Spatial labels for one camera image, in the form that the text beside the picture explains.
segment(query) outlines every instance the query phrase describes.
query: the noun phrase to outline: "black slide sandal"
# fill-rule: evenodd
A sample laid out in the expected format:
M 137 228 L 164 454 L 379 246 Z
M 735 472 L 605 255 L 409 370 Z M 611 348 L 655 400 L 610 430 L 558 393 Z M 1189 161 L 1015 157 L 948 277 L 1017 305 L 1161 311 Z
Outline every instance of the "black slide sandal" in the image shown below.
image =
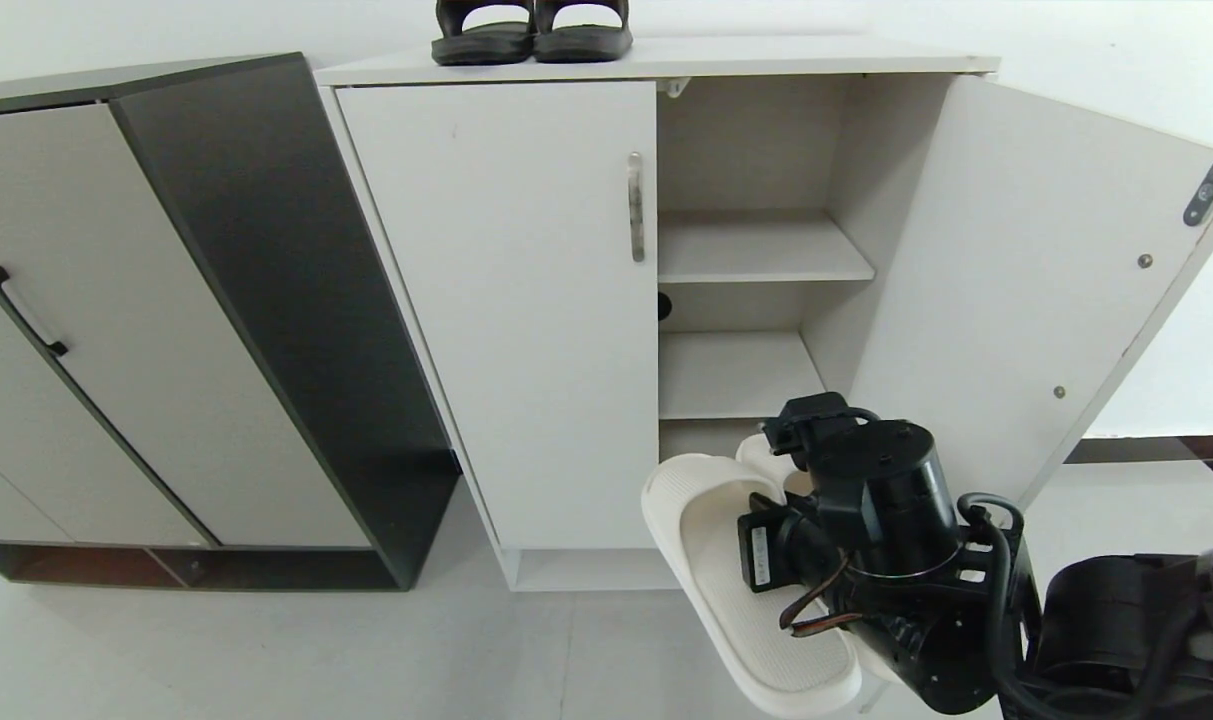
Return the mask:
M 526 8 L 530 19 L 465 29 L 468 13 L 492 5 Z M 433 41 L 438 65 L 507 65 L 522 63 L 533 51 L 533 0 L 437 0 L 437 24 L 442 27 L 442 36 Z
M 615 10 L 620 27 L 571 25 L 552 29 L 557 12 L 570 5 L 602 5 Z M 534 23 L 534 59 L 541 63 L 609 63 L 619 61 L 633 46 L 628 29 L 628 0 L 537 0 Z

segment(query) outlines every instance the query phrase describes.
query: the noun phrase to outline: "cabinet top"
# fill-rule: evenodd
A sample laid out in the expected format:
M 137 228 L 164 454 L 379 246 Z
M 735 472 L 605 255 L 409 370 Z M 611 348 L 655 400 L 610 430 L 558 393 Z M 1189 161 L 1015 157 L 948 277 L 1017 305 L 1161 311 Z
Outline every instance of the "cabinet top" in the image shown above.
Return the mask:
M 442 85 L 577 79 L 770 76 L 770 74 L 990 73 L 998 58 L 869 35 L 637 38 L 614 63 L 440 68 L 428 42 L 400 53 L 317 70 L 318 85 Z
M 129 65 L 56 74 L 56 76 L 21 78 L 0 82 L 0 114 L 85 105 L 90 102 L 118 99 L 135 92 L 182 85 L 195 79 L 216 78 L 274 65 L 304 63 L 301 53 L 243 55 L 235 58 L 178 59 L 172 63 Z

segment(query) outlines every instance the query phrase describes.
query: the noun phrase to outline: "silver handle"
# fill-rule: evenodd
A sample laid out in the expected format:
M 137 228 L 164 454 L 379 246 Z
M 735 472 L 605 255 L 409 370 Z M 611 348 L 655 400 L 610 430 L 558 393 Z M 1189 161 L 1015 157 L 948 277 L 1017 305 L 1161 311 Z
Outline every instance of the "silver handle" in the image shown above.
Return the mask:
M 642 223 L 642 154 L 628 155 L 628 229 L 633 236 L 633 262 L 647 259 L 647 225 Z

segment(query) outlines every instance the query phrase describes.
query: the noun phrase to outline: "black cable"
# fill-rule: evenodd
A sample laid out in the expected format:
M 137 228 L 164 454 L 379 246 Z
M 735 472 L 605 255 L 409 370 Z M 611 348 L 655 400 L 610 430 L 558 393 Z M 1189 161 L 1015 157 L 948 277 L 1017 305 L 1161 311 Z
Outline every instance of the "black cable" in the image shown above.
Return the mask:
M 1019 707 L 1019 710 L 1026 712 L 1038 720 L 1143 720 L 1149 716 L 1160 695 L 1167 687 L 1179 653 L 1188 641 L 1188 633 L 1197 621 L 1200 615 L 1197 598 L 1186 598 L 1169 613 L 1162 633 L 1158 635 L 1158 641 L 1154 645 L 1154 651 L 1150 652 L 1144 674 L 1140 675 L 1140 684 L 1137 685 L 1135 693 L 1126 702 L 1126 705 L 1107 715 L 1081 715 L 1076 712 L 1064 712 L 1047 705 L 1019 682 L 1008 662 L 1010 633 L 1008 633 L 1006 610 L 1010 592 L 1010 543 L 1007 542 L 1002 528 L 996 527 L 991 521 L 989 512 L 975 505 L 978 502 L 990 502 L 989 497 L 991 496 L 963 496 L 966 503 L 963 505 L 962 499 L 958 499 L 958 510 L 962 512 L 967 521 L 970 521 L 973 527 L 984 530 L 993 544 L 993 565 L 990 568 L 993 592 L 991 592 L 987 602 L 985 650 L 991 669 L 993 669 L 993 681 L 1004 701 L 1013 702 L 1014 705 Z M 998 498 L 998 501 L 1002 503 L 993 502 L 993 505 L 1000 504 L 1007 510 L 1018 513 L 1018 509 L 1013 509 L 1013 503 L 1006 498 Z M 1023 516 L 1019 516 L 1019 521 L 1023 522 Z
M 1016 503 L 1009 502 L 1000 495 L 987 492 L 968 492 L 957 498 L 957 510 L 961 512 L 962 518 L 970 518 L 970 514 L 975 512 L 973 507 L 975 507 L 976 503 L 980 503 L 980 505 L 1002 507 L 1002 509 L 1010 514 L 1012 532 L 1023 537 L 1023 512 L 1019 510 L 1019 505 L 1016 505 Z
M 859 615 L 858 612 L 826 615 L 824 618 L 808 619 L 804 621 L 804 623 L 793 624 L 790 627 L 788 632 L 793 634 L 793 638 L 814 638 L 818 634 L 839 628 L 847 623 L 854 623 L 854 621 L 862 621 L 862 615 Z
M 862 407 L 844 407 L 843 410 L 826 410 L 824 413 L 809 413 L 809 415 L 791 415 L 788 417 L 790 424 L 804 423 L 804 421 L 833 421 L 836 418 L 859 418 L 866 421 L 866 423 L 876 423 L 881 421 L 881 416 L 875 413 L 872 410 L 865 410 Z

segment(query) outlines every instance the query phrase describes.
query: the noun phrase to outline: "black handle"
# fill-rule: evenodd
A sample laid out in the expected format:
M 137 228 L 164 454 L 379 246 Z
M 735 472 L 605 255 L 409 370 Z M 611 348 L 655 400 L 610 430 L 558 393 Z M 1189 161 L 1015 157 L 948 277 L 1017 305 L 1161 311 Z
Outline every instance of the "black handle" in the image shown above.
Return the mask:
M 6 295 L 6 288 L 2 287 L 2 284 L 6 282 L 8 279 L 11 279 L 11 273 L 7 273 L 6 268 L 2 268 L 2 265 L 0 265 L 0 295 L 2 297 L 4 304 L 6 304 L 6 307 L 10 307 L 11 314 L 16 315 L 16 318 L 18 318 L 19 321 L 25 325 L 27 331 L 29 331 L 30 333 L 34 333 L 34 337 L 41 337 L 33 328 L 33 325 L 30 325 L 24 319 L 24 314 L 19 313 L 19 309 L 18 309 L 18 307 L 15 305 L 15 301 L 11 299 L 11 296 Z M 64 355 L 68 354 L 68 345 L 66 345 L 66 343 L 55 341 L 55 342 L 47 342 L 47 343 L 44 343 L 44 344 L 45 344 L 45 348 L 47 348 L 47 352 L 50 352 L 50 355 L 55 355 L 57 358 L 62 358 L 62 356 L 64 356 Z

